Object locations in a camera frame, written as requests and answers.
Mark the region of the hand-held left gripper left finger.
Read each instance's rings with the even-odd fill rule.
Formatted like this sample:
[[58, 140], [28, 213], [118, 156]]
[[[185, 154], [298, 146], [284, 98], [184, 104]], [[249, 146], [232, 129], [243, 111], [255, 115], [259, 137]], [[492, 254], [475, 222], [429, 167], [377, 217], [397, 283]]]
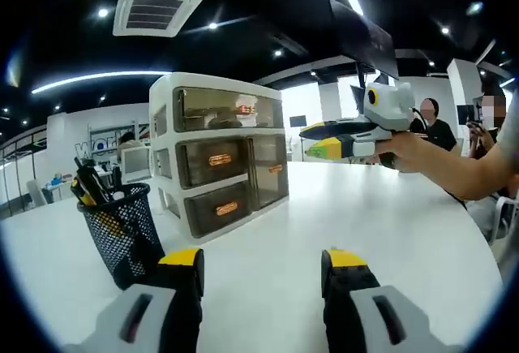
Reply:
[[203, 319], [204, 251], [162, 257], [152, 272], [113, 300], [94, 331], [64, 352], [195, 352]]

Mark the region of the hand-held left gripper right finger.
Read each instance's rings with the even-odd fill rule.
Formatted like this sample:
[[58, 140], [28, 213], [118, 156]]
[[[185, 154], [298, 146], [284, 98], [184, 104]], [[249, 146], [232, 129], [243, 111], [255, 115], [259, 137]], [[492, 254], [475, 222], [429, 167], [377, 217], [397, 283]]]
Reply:
[[352, 252], [321, 253], [324, 324], [331, 352], [461, 352], [430, 330], [427, 314], [394, 286], [382, 286]]

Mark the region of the person's right hand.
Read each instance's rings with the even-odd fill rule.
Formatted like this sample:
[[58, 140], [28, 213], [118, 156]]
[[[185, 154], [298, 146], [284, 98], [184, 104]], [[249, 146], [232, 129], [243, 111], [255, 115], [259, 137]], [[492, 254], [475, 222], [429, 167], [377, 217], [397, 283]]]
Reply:
[[375, 153], [393, 153], [393, 166], [405, 172], [424, 171], [425, 141], [408, 131], [393, 133], [388, 140], [379, 140], [375, 143]]

